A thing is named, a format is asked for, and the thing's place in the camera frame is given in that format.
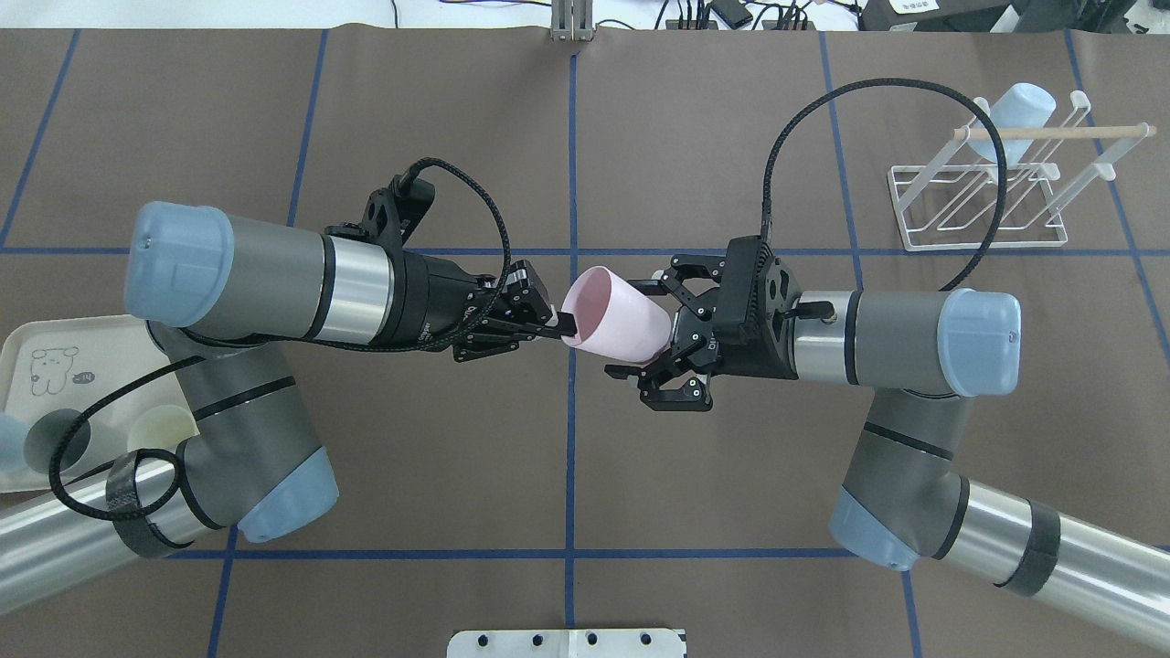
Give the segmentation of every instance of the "plastic cup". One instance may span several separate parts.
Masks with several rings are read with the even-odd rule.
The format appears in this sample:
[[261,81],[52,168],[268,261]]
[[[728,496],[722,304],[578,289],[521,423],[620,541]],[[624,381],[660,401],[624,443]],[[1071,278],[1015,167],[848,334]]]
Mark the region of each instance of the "plastic cup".
[[[991,105],[991,122],[996,128],[1044,128],[1052,112],[1057,111],[1057,100],[1041,87],[1030,82],[1017,82]],[[990,140],[968,142],[985,159],[996,162],[996,149]],[[1007,165],[1019,164],[1031,139],[1005,139],[1004,155]]]
[[126,451],[143,447],[170,448],[199,433],[191,412],[176,404],[146,410],[130,426]]
[[562,338],[571,348],[646,363],[670,342],[667,311],[603,266],[577,277],[560,310],[577,321],[577,334]]

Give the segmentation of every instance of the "black velcro strap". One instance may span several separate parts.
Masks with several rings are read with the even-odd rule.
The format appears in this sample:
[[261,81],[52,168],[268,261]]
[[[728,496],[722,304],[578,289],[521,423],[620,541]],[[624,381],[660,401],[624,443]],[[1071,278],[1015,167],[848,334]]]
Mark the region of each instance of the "black velcro strap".
[[914,437],[903,434],[901,432],[895,432],[894,430],[890,430],[888,427],[882,427],[881,425],[878,425],[875,423],[866,423],[865,430],[870,434],[878,434],[883,439],[889,439],[894,443],[913,447],[914,450],[920,450],[927,454],[932,454],[935,457],[945,459],[947,461],[955,459],[955,453],[947,448],[941,448],[934,444],[921,441],[918,439],[915,439]]
[[[123,454],[113,460],[110,474],[105,479],[105,505],[110,512],[133,512],[142,509],[138,500],[138,487],[135,473],[138,471],[138,461],[143,451],[133,451]],[[113,529],[122,539],[126,548],[142,555],[143,557],[163,557],[181,548],[187,548],[191,542],[174,543],[166,539],[154,523],[149,519],[135,519],[132,521],[113,521]]]
[[955,546],[955,540],[958,539],[958,532],[963,527],[963,519],[966,519],[966,506],[971,501],[971,482],[963,475],[958,477],[958,507],[955,508],[955,516],[951,518],[951,527],[947,530],[947,539],[943,540],[943,544],[938,547],[930,557],[935,560],[942,560],[947,557],[950,553],[950,548]]
[[[187,452],[187,441],[190,440],[191,439],[185,439],[174,451],[179,461],[184,461],[184,454]],[[186,468],[183,469],[183,474],[179,477],[179,492],[183,493],[183,500],[187,501],[187,507],[191,508],[191,513],[195,515],[195,519],[199,519],[200,523],[213,530],[222,530],[225,528],[225,526],[220,526],[215,521],[212,521],[212,518],[208,516],[207,513],[204,512],[204,508],[199,506],[199,501],[195,500],[195,492],[191,489],[191,481],[187,480]]]
[[849,306],[845,311],[845,381],[858,385],[858,304],[861,303],[861,290],[853,290]]
[[1027,503],[1032,508],[1032,532],[1027,536],[1024,557],[1016,573],[996,585],[1020,596],[1033,596],[1040,591],[1057,568],[1060,554],[1060,513],[1042,502],[1030,500]]

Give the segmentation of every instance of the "blue tape line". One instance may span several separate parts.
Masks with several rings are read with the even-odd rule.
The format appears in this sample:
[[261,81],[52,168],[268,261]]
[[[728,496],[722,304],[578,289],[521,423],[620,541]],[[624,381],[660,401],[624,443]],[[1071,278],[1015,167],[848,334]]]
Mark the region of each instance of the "blue tape line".
[[166,556],[166,560],[223,560],[226,550],[180,550]]
[[28,150],[28,157],[25,159],[25,169],[20,170],[16,191],[12,196],[12,203],[8,204],[8,214],[4,218],[4,226],[0,226],[0,247],[4,247],[5,241],[8,239],[8,232],[12,231],[12,225],[16,220],[16,208],[20,207],[20,198],[25,193],[25,184],[28,183],[28,174],[32,173],[33,163],[36,162],[36,152],[41,150],[41,140],[44,138],[44,131],[49,128],[49,117],[53,116],[53,108],[57,104],[61,87],[66,83],[66,74],[69,73],[69,63],[73,62],[74,52],[77,50],[78,37],[81,37],[81,30],[75,29],[73,37],[69,39],[69,49],[66,50],[66,59],[61,62],[61,69],[57,71],[57,80],[53,83],[53,92],[49,94],[49,102],[44,105],[44,114],[41,115],[41,123],[36,126],[33,146]]
[[[833,90],[833,73],[828,63],[828,41],[824,32],[818,32],[820,40],[820,64],[825,71],[825,91]],[[853,197],[849,194],[849,177],[845,171],[845,149],[841,146],[841,128],[837,122],[837,101],[828,102],[828,121],[833,126],[833,149],[837,151],[837,176],[841,181],[841,203],[845,206],[845,224],[849,231],[849,252],[853,256],[853,279],[858,289],[865,288],[861,273],[861,253],[858,251],[858,228],[853,222]]]
[[[1076,82],[1076,88],[1085,90],[1085,83],[1081,80],[1081,66],[1080,61],[1076,59],[1076,46],[1073,43],[1073,33],[1068,29],[1065,30],[1065,47],[1068,49],[1068,63],[1073,67],[1073,80]],[[1096,125],[1096,121],[1093,118],[1093,112],[1089,111],[1086,116],[1086,123],[1089,125]],[[1101,148],[1101,140],[1094,139],[1093,146],[1096,149],[1097,155],[1104,152]],[[1121,222],[1121,232],[1126,235],[1126,244],[1129,246],[1129,254],[1134,259],[1134,269],[1137,272],[1137,281],[1142,286],[1142,295],[1145,297],[1145,306],[1150,310],[1150,318],[1154,321],[1154,330],[1158,335],[1158,343],[1162,345],[1162,356],[1165,358],[1166,366],[1170,368],[1170,340],[1166,338],[1165,324],[1162,322],[1162,313],[1158,310],[1157,301],[1154,299],[1154,290],[1150,288],[1150,280],[1145,275],[1145,266],[1142,265],[1142,256],[1137,251],[1137,241],[1134,240],[1134,231],[1129,226],[1129,218],[1126,215],[1126,206],[1121,203],[1121,194],[1117,192],[1117,185],[1115,181],[1109,180],[1109,196],[1113,197],[1113,206],[1117,211],[1117,220]]]
[[906,619],[910,625],[910,649],[914,658],[922,658],[922,636],[918,633],[918,609],[914,604],[914,582],[910,573],[902,571],[902,595],[906,596]]
[[13,255],[125,255],[128,247],[2,247],[0,254]]
[[856,557],[844,548],[578,548],[577,560],[803,560]]
[[577,581],[577,562],[573,557],[565,557],[565,628],[577,628],[577,597],[573,585]]
[[448,560],[563,560],[565,551],[559,548],[501,548],[501,549],[321,549],[321,550],[264,550],[246,549],[234,554],[236,560],[378,560],[378,561],[448,561]]
[[304,114],[304,131],[301,133],[301,155],[296,160],[296,178],[292,179],[292,198],[289,200],[288,226],[296,224],[296,206],[301,199],[301,179],[304,177],[304,160],[309,156],[309,137],[312,135],[312,115],[317,108],[317,89],[321,87],[321,69],[325,63],[325,46],[329,43],[329,30],[321,30],[321,43],[317,46],[317,67],[312,71],[312,88],[309,91],[309,109]]
[[[578,273],[577,241],[577,57],[569,57],[569,280]],[[569,350],[565,423],[565,628],[576,623],[573,550],[577,547],[577,350]]]
[[212,617],[212,632],[207,638],[207,658],[215,658],[219,652],[219,633],[223,628],[223,610],[227,608],[227,588],[232,582],[232,562],[235,554],[235,539],[239,530],[232,526],[227,532],[227,549],[223,555],[223,570],[220,573],[220,589],[215,596],[215,616]]

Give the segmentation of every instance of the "table surface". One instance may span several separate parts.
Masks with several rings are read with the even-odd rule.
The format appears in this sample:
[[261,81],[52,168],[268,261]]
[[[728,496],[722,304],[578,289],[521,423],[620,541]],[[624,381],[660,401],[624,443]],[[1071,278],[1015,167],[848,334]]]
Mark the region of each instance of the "table surface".
[[[1099,124],[1165,126],[1165,70],[1128,63],[1168,55],[1165,37],[1073,33],[8,30],[0,336],[121,313],[133,215],[154,199],[319,231],[439,156],[487,187],[515,253],[563,292],[592,265],[646,276],[751,233],[771,140],[826,88],[906,75],[994,98],[1028,80],[1085,89]],[[885,172],[925,162],[966,117],[895,90],[832,110],[782,151],[773,245],[806,289],[936,287],[965,256],[902,253]],[[1060,162],[1094,156],[1069,144]],[[1168,171],[1164,139],[1141,144],[1066,211],[1066,248],[994,252],[975,272],[1020,299],[1025,342],[1018,390],[979,402],[956,461],[1159,546]],[[491,272],[479,201],[433,181],[413,246]],[[683,628],[703,657],[1155,654],[947,566],[903,575],[837,548],[827,522],[867,389],[718,378],[714,411],[662,414],[551,341],[469,364],[287,354],[337,506],[267,544],[209,535],[16,612],[0,654],[424,657],[461,629],[566,625]]]

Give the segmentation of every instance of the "electrical cable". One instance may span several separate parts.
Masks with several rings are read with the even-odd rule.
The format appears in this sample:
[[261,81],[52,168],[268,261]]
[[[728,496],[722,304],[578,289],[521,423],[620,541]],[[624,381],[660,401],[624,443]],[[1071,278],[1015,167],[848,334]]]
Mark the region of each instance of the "electrical cable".
[[991,122],[991,117],[987,116],[987,114],[984,112],[983,109],[975,103],[975,101],[968,98],[950,87],[944,87],[935,82],[906,77],[876,77],[872,80],[862,80],[838,87],[820,98],[817,98],[812,103],[808,103],[803,110],[797,112],[797,115],[792,117],[792,121],[784,126],[784,130],[780,131],[779,136],[776,137],[776,143],[772,144],[772,150],[768,155],[768,162],[764,164],[764,194],[760,204],[762,218],[759,224],[759,237],[766,241],[772,232],[772,171],[776,169],[776,158],[779,155],[784,142],[789,138],[789,135],[792,133],[792,130],[797,126],[797,124],[833,98],[848,94],[849,91],[856,91],[858,89],[866,89],[869,87],[908,87],[910,89],[924,89],[927,91],[934,91],[935,94],[947,96],[948,98],[957,101],[972,115],[975,115],[979,123],[982,123],[987,130],[987,136],[991,138],[991,145],[996,151],[996,210],[992,213],[991,225],[987,227],[987,233],[983,237],[983,241],[979,244],[979,247],[973,254],[971,254],[971,259],[963,267],[963,269],[955,275],[954,279],[940,288],[942,292],[952,290],[956,286],[962,283],[963,280],[971,274],[971,270],[979,265],[979,261],[983,260],[984,254],[986,254],[987,249],[991,247],[991,241],[996,239],[996,232],[999,229],[999,222],[1004,219],[1004,206],[1007,201],[1007,156],[1004,153],[1004,142],[999,137],[999,131],[996,130],[994,124]]
[[632,26],[632,25],[629,25],[629,23],[627,23],[625,21],[619,21],[618,19],[605,19],[605,20],[597,21],[598,27],[600,27],[600,26],[603,26],[605,23],[620,25],[621,27],[624,27],[626,29],[638,29],[636,27],[634,27],[634,26]]
[[662,8],[659,9],[659,18],[654,19],[654,29],[662,25],[662,15],[666,14],[666,8],[670,5],[670,0],[662,0]]
[[[191,356],[168,365],[164,365],[163,368],[159,368],[147,375],[143,375],[125,386],[122,386],[121,389],[91,404],[89,409],[81,412],[77,418],[69,424],[69,429],[67,429],[66,433],[57,440],[57,447],[53,451],[53,455],[49,458],[49,489],[51,489],[53,495],[61,501],[61,505],[64,505],[69,509],[73,509],[83,516],[89,516],[90,519],[97,519],[99,521],[133,521],[136,519],[144,519],[158,512],[164,505],[167,503],[167,501],[171,500],[171,498],[174,496],[176,492],[179,491],[179,486],[184,478],[183,461],[174,453],[165,450],[142,450],[138,451],[138,454],[142,457],[160,459],[170,464],[174,468],[174,478],[171,480],[171,486],[168,486],[166,491],[163,492],[163,495],[160,495],[154,502],[128,512],[109,512],[105,509],[98,509],[96,507],[90,507],[89,505],[85,505],[84,502],[81,502],[69,495],[69,492],[66,491],[64,482],[61,481],[61,462],[64,460],[66,452],[69,450],[69,444],[73,443],[74,437],[77,436],[82,425],[84,425],[98,411],[102,411],[118,398],[145,386],[159,377],[164,377],[177,370],[183,370],[184,368],[194,365],[201,361],[204,361],[204,357],[201,356]],[[96,474],[95,471],[87,473],[87,475]]]

